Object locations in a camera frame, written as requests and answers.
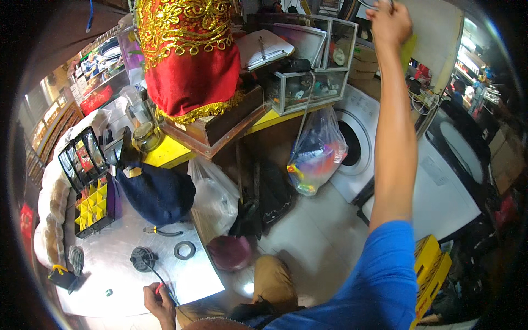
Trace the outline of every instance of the gold fringe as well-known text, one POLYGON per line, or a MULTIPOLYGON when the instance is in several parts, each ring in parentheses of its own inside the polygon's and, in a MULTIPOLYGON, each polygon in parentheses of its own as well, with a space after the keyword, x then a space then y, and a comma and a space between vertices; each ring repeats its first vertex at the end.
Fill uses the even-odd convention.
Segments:
POLYGON ((234 93, 233 97, 227 100, 226 102, 210 103, 203 107, 199 107, 192 111, 189 111, 183 116, 169 116, 163 110, 161 110, 159 106, 156 106, 156 116, 158 118, 160 116, 168 118, 177 124, 190 124, 198 118, 223 115, 224 112, 236 107, 238 103, 240 103, 244 99, 245 96, 246 95, 243 92, 237 90, 234 93))

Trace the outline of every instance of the khaki pants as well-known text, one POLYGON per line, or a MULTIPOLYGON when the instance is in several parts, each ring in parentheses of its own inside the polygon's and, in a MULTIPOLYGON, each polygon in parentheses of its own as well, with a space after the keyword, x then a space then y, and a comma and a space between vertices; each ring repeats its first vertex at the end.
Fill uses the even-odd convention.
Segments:
MULTIPOLYGON (((289 270, 270 254, 260 257, 255 264, 253 303, 259 301, 259 296, 282 314, 293 312, 298 307, 297 293, 289 270)), ((200 301, 176 308, 176 318, 182 328, 201 318, 225 316, 225 311, 200 301)))

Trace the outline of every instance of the tiled floor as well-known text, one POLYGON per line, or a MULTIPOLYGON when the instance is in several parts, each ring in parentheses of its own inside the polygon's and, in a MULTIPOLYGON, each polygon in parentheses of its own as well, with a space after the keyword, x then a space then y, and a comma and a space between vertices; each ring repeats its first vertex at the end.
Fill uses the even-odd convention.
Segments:
MULTIPOLYGON (((288 264, 299 303, 312 306, 332 297, 356 264, 368 227, 357 208, 343 199, 332 184, 316 196, 299 196, 290 212, 258 242, 257 254, 278 255, 288 264)), ((227 290, 218 294, 225 308, 252 295, 253 267, 237 274, 221 274, 227 290)), ((152 315, 115 319, 85 318, 87 329, 158 329, 152 315)))

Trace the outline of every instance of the glass jar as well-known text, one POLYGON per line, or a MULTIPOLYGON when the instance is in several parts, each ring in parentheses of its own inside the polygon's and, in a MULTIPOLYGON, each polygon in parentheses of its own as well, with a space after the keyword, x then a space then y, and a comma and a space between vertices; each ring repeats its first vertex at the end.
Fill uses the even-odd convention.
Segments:
POLYGON ((156 149, 162 139, 159 130, 151 121, 139 125, 132 134, 137 147, 144 153, 149 153, 156 149))

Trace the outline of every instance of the yellow table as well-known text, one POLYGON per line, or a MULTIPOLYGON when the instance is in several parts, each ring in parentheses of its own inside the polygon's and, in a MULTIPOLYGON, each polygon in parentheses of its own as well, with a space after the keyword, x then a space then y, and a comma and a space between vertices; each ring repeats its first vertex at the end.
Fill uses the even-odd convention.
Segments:
MULTIPOLYGON (((329 105, 310 108, 308 112, 316 111, 327 106, 329 105)), ((258 122, 250 127, 248 131, 246 131, 245 135, 255 133, 261 129, 279 124, 288 119, 302 116, 303 113, 304 110, 300 110, 291 114, 279 116, 275 110, 270 110, 267 114, 260 118, 258 122)), ((190 159, 194 158, 194 156, 195 154, 191 150, 184 147, 172 137, 165 135, 159 147, 148 153, 146 158, 143 160, 143 163, 156 167, 172 168, 176 165, 189 161, 190 159)))

